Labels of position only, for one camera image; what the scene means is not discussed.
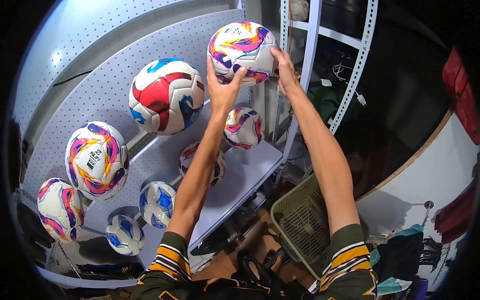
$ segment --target green plastic basket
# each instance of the green plastic basket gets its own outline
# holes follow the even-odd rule
[[[278,199],[270,214],[282,240],[310,273],[320,280],[330,244],[330,232],[325,201],[315,175],[310,175]],[[359,217],[363,238],[367,240],[369,227],[360,215]]]

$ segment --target wooden floor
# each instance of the wooden floor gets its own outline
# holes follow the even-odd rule
[[[271,236],[263,236],[261,232],[264,229],[263,222],[272,223],[270,215],[265,209],[260,208],[257,211],[260,218],[253,228],[246,234],[245,240],[233,251],[227,254],[225,251],[219,252],[210,262],[210,265],[204,270],[193,274],[192,280],[210,279],[210,278],[230,278],[230,275],[237,271],[237,253],[241,249],[248,249],[251,256],[260,263],[269,250],[278,250],[280,245],[274,241]],[[315,281],[315,278],[308,272],[304,265],[290,262],[286,265],[278,265],[274,268],[277,274],[284,282],[289,282],[295,277],[304,287],[309,288]]]

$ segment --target forearm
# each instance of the forearm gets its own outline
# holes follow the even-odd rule
[[[173,216],[167,231],[177,232],[186,239],[187,243],[206,199],[226,118],[222,115],[212,116],[210,119],[175,197]]]
[[[359,224],[352,176],[340,145],[299,86],[288,95],[325,200],[330,234],[346,225]]]

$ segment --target person's right hand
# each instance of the person's right hand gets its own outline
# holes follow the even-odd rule
[[[278,60],[278,78],[270,77],[271,80],[277,81],[280,90],[288,98],[288,94],[293,89],[300,88],[297,74],[293,68],[293,62],[290,55],[284,50],[278,51],[275,47],[270,48],[270,53]]]

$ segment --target soccer ball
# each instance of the soccer ball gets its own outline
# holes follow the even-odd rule
[[[166,228],[173,213],[177,190],[163,181],[153,181],[140,192],[140,213],[157,228]]]
[[[43,228],[62,243],[77,239],[84,224],[84,208],[73,186],[50,178],[38,191],[37,206]]]
[[[229,83],[235,72],[244,66],[248,71],[241,83],[251,86],[267,80],[274,71],[271,47],[278,48],[278,45],[268,29],[242,21],[215,32],[208,44],[208,55],[213,59],[219,82]]]
[[[227,117],[223,137],[234,148],[250,149],[264,136],[262,118],[251,108],[236,108]]]
[[[107,200],[127,180],[129,158],[122,135],[99,121],[85,124],[72,134],[65,153],[72,185],[90,200]]]
[[[121,255],[135,256],[144,247],[144,230],[129,216],[114,216],[108,223],[106,231],[108,243]]]
[[[147,132],[171,135],[187,129],[204,106],[204,83],[198,71],[179,59],[147,64],[130,87],[130,112]]]
[[[190,144],[180,154],[179,170],[182,177],[185,177],[185,174],[187,174],[188,167],[192,163],[193,156],[195,155],[195,151],[198,149],[198,145],[200,145],[200,142]],[[211,186],[216,185],[220,180],[222,180],[226,168],[227,164],[225,162],[225,155],[223,155],[221,150],[218,150],[216,154],[216,162],[212,170],[212,175],[210,176]]]

